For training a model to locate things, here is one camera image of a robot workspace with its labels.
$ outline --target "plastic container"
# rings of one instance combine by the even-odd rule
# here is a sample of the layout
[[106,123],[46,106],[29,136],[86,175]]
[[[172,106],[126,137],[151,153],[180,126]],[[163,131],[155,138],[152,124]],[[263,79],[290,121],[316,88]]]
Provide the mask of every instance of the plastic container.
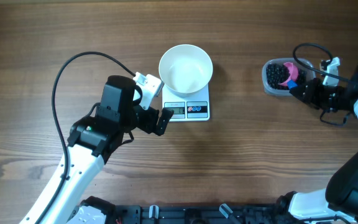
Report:
[[[303,59],[303,58],[300,58],[299,60],[301,60],[302,62],[304,62],[305,64],[307,64],[307,65],[309,65],[310,67],[313,68],[313,65],[308,60]],[[270,85],[267,83],[267,76],[266,76],[266,68],[267,68],[267,66],[270,65],[270,64],[273,64],[273,63],[282,65],[285,62],[292,62],[298,68],[304,70],[306,72],[306,81],[309,81],[309,80],[312,80],[312,79],[316,78],[316,74],[315,74],[314,71],[309,70],[309,69],[307,69],[305,67],[302,67],[293,58],[271,59],[268,62],[266,62],[266,64],[262,68],[262,81],[264,83],[265,92],[267,94],[273,95],[273,96],[292,96],[289,90],[276,90],[276,89],[273,89],[272,87],[270,87]]]

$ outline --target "wooden table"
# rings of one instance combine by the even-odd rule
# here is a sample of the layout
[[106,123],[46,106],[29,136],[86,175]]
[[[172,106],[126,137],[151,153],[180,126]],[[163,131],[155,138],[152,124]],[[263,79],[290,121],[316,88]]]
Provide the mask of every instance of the wooden table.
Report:
[[[324,188],[358,150],[358,124],[321,123],[320,111],[264,93],[263,64],[317,42],[340,56],[341,76],[358,62],[358,1],[155,1],[0,6],[0,223],[17,223],[62,156],[50,96],[62,64],[95,50],[132,71],[158,75],[178,44],[214,63],[211,120],[169,124],[164,136],[134,131],[88,186],[115,204],[274,202],[289,191]],[[326,58],[303,50],[318,66]],[[100,101],[110,75],[102,57],[75,60],[57,91],[63,134]],[[161,108],[161,98],[152,106]],[[328,118],[340,121],[343,114]]]

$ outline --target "digital kitchen scale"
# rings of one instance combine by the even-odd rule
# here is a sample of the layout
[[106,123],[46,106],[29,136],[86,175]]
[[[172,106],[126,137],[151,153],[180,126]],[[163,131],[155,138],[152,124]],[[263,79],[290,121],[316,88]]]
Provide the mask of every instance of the digital kitchen scale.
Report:
[[176,96],[164,85],[162,106],[173,110],[170,121],[207,121],[210,118],[208,85],[187,97]]

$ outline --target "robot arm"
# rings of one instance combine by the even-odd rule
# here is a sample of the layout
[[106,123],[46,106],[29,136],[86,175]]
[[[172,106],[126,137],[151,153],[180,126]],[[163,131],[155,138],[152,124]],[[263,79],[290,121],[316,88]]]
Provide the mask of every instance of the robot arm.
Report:
[[[358,86],[349,84],[344,88],[326,80],[327,77],[323,82],[315,78],[292,88],[290,93],[312,108],[346,110],[358,118]],[[358,66],[351,80],[358,83]],[[358,153],[333,175],[327,189],[293,194],[288,212],[304,221],[316,222],[339,215],[349,222],[358,222]]]
[[[37,222],[60,183],[64,166],[69,166],[68,177],[54,203],[38,223],[66,223],[85,188],[102,170],[110,155],[122,144],[133,140],[131,131],[134,128],[138,127],[148,134],[164,134],[173,112],[163,109],[158,119],[159,111],[150,107],[152,98],[158,95],[161,87],[161,80],[152,75],[145,77],[137,73],[134,80],[110,76],[104,86],[101,102],[96,104],[95,117],[85,116],[71,127],[67,139],[69,164],[64,163],[63,156],[47,186],[21,223]],[[123,142],[124,133],[129,133],[131,140]],[[85,223],[90,218],[101,221],[106,216],[100,213],[81,218],[80,221]]]

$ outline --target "white connector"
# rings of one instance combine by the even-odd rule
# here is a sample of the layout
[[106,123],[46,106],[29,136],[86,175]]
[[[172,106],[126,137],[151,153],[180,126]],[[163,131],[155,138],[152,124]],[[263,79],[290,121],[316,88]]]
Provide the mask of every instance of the white connector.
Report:
[[[324,70],[321,67],[321,64],[320,64],[320,70],[323,72],[326,72],[326,73],[330,73],[332,75],[339,76],[338,66],[340,66],[340,65],[341,65],[340,59],[338,57],[334,57],[333,61],[327,66],[327,70]],[[326,85],[326,86],[337,86],[338,83],[339,83],[339,80],[337,78],[328,77],[328,76],[326,76],[323,81],[323,85]]]
[[[162,81],[161,79],[153,76],[153,75],[142,75],[139,72],[136,72],[136,76],[133,78],[135,80],[136,85],[138,85],[142,89],[142,101],[139,105],[144,110],[147,110],[155,96],[158,96],[160,93],[160,90],[162,88]],[[140,95],[137,91],[135,91],[134,100],[137,100],[140,98]]]
[[339,215],[349,222],[355,222],[353,217],[342,212],[335,212],[328,208],[326,189],[310,193],[296,193],[293,195],[288,212],[299,220],[306,218],[323,218]]

